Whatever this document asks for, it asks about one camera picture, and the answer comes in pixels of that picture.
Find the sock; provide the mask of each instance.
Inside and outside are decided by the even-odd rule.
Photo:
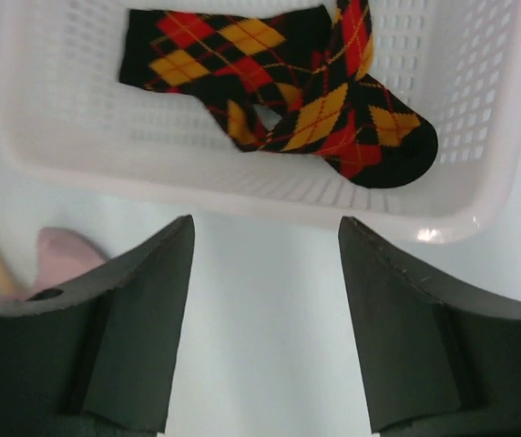
[[[281,19],[295,22],[287,14]],[[223,32],[226,34],[225,27],[215,36]],[[130,28],[128,35],[133,35]],[[273,36],[275,41],[285,40]],[[421,177],[436,157],[436,133],[426,120],[366,74],[373,59],[368,1],[338,0],[327,39],[321,52],[312,50],[311,41],[302,42],[305,53],[311,53],[312,73],[302,77],[306,80],[301,91],[271,107],[279,108],[276,112],[282,116],[271,130],[254,109],[254,104],[263,102],[250,96],[250,86],[238,69],[223,70],[222,75],[201,74],[198,80],[172,91],[197,97],[242,151],[317,155],[353,183],[367,188],[399,187]],[[143,41],[142,45],[145,53],[148,44]],[[273,50],[279,48],[278,43],[273,44]],[[296,54],[282,49],[280,58],[289,60]],[[164,61],[169,57],[167,52],[159,55]],[[124,65],[132,59],[134,55],[126,52]],[[192,64],[188,72],[185,66],[180,67],[183,76],[194,76],[191,73],[196,67]],[[161,71],[152,69],[150,77],[154,76],[161,77]]]
[[[330,31],[322,5],[263,19],[130,10],[119,82],[190,94],[194,81],[236,75],[247,100],[284,115],[319,64]]]

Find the white surface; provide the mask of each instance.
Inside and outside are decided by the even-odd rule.
[[[198,235],[168,435],[368,435],[335,232],[55,187],[0,158],[0,247],[24,282],[34,279],[43,226],[75,229],[117,254],[185,212]],[[402,246],[521,299],[521,159],[492,229],[450,246]]]
[[[242,154],[196,99],[116,80],[128,6],[272,15],[319,3],[6,0],[5,153],[43,180],[330,229],[354,215],[444,243],[491,225],[521,149],[521,0],[371,1],[374,77],[440,137],[434,166],[404,188],[356,187],[316,157]]]

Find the plastic bin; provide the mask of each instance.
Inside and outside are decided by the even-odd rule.
[[[240,153],[196,99],[117,82],[128,7],[261,16],[319,3],[6,0],[5,154],[45,180],[332,228],[350,215],[390,238],[445,243],[492,224],[521,150],[521,0],[371,0],[372,74],[441,142],[404,188],[356,187],[315,157]]]

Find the basket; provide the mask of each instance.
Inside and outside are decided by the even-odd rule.
[[[129,7],[266,16],[319,3],[6,0],[5,155],[54,182],[331,228],[355,216],[393,239],[446,243],[492,224],[521,150],[521,0],[371,0],[372,75],[440,137],[433,167],[403,188],[356,187],[316,157],[240,153],[195,98],[117,82]]]

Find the white plastic basket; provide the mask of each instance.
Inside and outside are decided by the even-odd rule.
[[[332,228],[352,215],[398,239],[449,242],[489,226],[521,149],[521,0],[371,0],[372,74],[441,142],[404,188],[358,188],[314,157],[240,153],[192,97],[117,82],[128,7],[262,16],[319,3],[6,0],[5,152],[46,180]]]

